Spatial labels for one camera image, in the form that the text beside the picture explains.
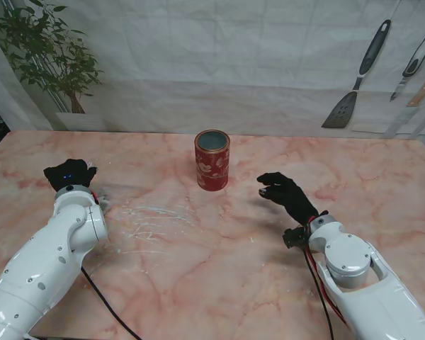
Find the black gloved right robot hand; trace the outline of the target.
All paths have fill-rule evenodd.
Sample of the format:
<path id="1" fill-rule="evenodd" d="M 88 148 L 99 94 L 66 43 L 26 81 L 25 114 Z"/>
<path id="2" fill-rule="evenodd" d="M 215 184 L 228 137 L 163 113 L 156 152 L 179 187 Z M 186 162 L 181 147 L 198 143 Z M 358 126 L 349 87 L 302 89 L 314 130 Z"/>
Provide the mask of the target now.
<path id="1" fill-rule="evenodd" d="M 285 208 L 286 212 L 300 225 L 306 225 L 318 210 L 311 204 L 304 191 L 294 180 L 280 172 L 264 173 L 256 179 L 264 185 L 259 195 Z"/>

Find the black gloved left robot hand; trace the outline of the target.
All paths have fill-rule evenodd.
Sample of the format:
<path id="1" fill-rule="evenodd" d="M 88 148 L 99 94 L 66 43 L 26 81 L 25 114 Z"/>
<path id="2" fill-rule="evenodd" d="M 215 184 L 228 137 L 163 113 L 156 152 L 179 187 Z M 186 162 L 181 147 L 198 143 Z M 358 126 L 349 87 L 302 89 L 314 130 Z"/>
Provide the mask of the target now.
<path id="1" fill-rule="evenodd" d="M 79 185 L 88 188 L 96 172 L 97 168 L 89 166 L 83 159 L 67 159 L 64 163 L 47 167 L 43 171 L 56 192 L 66 186 Z"/>

